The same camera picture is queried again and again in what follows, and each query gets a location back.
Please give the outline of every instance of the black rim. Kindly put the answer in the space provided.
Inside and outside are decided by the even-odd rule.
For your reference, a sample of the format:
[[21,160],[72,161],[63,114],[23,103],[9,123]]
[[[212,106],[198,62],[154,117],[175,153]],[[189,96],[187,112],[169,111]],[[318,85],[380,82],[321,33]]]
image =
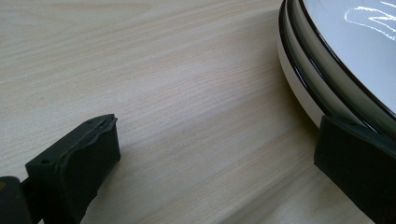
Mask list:
[[296,29],[296,24],[294,20],[294,13],[293,13],[293,4],[295,1],[289,1],[287,4],[287,13],[290,18],[290,26],[292,31],[294,32],[294,36],[297,39],[297,42],[299,43],[300,47],[302,48],[305,56],[308,58],[308,60],[311,62],[311,64],[316,68],[318,74],[320,77],[323,79],[323,81],[326,83],[326,85],[332,90],[332,92],[337,96],[339,100],[346,106],[346,108],[349,109],[349,111],[356,117],[358,118],[365,126],[370,128],[371,130],[377,132],[377,130],[371,126],[367,120],[344,98],[343,94],[337,90],[337,88],[334,87],[334,85],[329,81],[329,79],[326,78],[326,76],[321,72],[323,69],[320,67],[319,64],[315,63],[315,60],[312,57],[312,54],[307,50],[305,47],[303,40],[301,39],[298,30]]
[[311,20],[308,11],[306,10],[305,4],[303,0],[299,0],[300,7],[303,10],[306,20],[308,21],[311,29],[314,31],[315,35],[318,37],[320,43],[325,47],[325,49],[332,55],[338,65],[343,69],[346,75],[366,94],[376,105],[378,105],[384,112],[386,112],[391,118],[396,120],[396,114],[391,111],[386,105],[384,105],[378,98],[376,98],[372,92],[370,92],[354,75],[353,73],[347,68],[346,65],[337,57],[337,55],[332,51],[332,48],[327,44],[324,40],[323,36],[320,34],[317,26]]
[[284,22],[284,17],[286,16],[285,12],[285,5],[286,5],[286,0],[282,2],[282,5],[280,7],[279,11],[279,17],[278,17],[278,28],[279,28],[279,33],[280,33],[280,40],[282,42],[283,49],[285,50],[286,56],[288,57],[289,63],[294,71],[294,74],[297,76],[297,78],[300,80],[300,82],[303,84],[304,88],[308,92],[308,94],[311,96],[311,98],[314,100],[314,102],[318,105],[318,107],[323,111],[325,115],[332,115],[330,111],[327,109],[327,107],[319,100],[319,98],[314,94],[312,89],[307,85],[306,81],[304,80],[303,76],[301,75],[296,62],[293,59],[293,56],[290,53],[290,49],[288,46],[288,40],[285,37],[285,32],[283,30],[283,22]]

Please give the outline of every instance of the black object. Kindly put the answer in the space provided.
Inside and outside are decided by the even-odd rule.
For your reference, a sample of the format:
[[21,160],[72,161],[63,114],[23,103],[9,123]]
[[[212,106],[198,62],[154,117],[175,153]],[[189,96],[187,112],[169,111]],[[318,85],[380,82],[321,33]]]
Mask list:
[[114,115],[80,124],[26,163],[29,177],[0,177],[0,223],[78,224],[120,160]]
[[375,223],[396,223],[396,141],[324,116],[315,165]]

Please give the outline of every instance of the stacked plates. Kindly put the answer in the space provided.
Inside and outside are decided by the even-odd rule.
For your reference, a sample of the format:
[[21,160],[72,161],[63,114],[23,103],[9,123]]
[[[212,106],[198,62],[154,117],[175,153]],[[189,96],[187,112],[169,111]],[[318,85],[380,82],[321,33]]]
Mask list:
[[396,4],[285,0],[279,58],[310,118],[348,119],[396,139]]

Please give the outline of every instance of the wood grain surface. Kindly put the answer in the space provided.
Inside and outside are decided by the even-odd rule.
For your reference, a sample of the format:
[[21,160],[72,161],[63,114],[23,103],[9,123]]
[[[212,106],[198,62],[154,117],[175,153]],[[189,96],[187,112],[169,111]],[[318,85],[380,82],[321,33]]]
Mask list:
[[0,175],[114,113],[82,223],[372,223],[313,165],[279,0],[0,1]]

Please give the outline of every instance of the wooden table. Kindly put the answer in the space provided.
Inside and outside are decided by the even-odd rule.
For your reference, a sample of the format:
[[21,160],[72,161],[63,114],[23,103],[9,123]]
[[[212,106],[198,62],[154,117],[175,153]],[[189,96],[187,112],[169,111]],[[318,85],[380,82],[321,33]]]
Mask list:
[[121,161],[82,223],[372,223],[313,165],[279,0],[0,3],[0,175],[86,119]]

